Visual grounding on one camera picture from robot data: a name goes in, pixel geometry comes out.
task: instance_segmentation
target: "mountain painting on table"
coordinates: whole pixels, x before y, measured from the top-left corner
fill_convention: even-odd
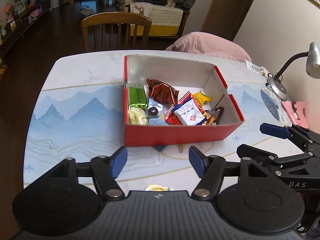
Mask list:
[[[245,122],[223,141],[193,144],[205,154],[224,156],[235,152],[242,143],[253,145],[268,138],[259,131],[262,122],[281,125],[261,97],[263,84],[228,85],[228,93],[234,95]],[[268,102],[273,108],[279,105],[275,99]],[[123,84],[41,91],[27,136],[24,183],[33,182],[67,156],[77,162],[88,162],[98,155],[110,156],[123,144]],[[128,147],[128,161],[118,179],[136,179],[189,167],[190,146],[185,145],[183,153],[175,145],[161,152],[152,147]],[[80,178],[79,182],[90,184],[92,179]]]

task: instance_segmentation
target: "red cardboard box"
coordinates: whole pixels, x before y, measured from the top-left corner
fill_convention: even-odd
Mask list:
[[[212,98],[203,108],[224,107],[219,125],[212,126],[149,126],[128,123],[128,84],[144,84],[148,98],[147,78],[158,79],[179,90],[180,99],[186,92],[201,91]],[[124,145],[158,146],[223,140],[244,122],[233,95],[217,66],[200,61],[150,55],[127,55],[124,60]]]

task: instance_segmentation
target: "ribbed gray surface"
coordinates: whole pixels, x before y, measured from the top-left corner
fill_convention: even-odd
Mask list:
[[[108,203],[86,228],[65,236],[43,237],[21,232],[15,240],[299,240],[295,232],[256,236],[222,220],[209,202],[193,200],[187,191],[131,191]]]

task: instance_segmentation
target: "silver screw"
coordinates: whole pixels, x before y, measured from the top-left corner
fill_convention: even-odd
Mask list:
[[[111,198],[117,198],[117,197],[120,197],[122,195],[122,191],[119,190],[119,189],[109,189],[106,192],[106,195],[108,197],[111,197]]]
[[[195,195],[198,197],[207,197],[210,195],[210,191],[204,188],[198,188],[195,190]]]

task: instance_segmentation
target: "lamp base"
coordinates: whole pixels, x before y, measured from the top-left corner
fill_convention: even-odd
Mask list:
[[[280,80],[270,73],[268,74],[266,86],[268,89],[273,91],[281,100],[283,101],[287,100],[288,98],[287,90],[281,84]]]

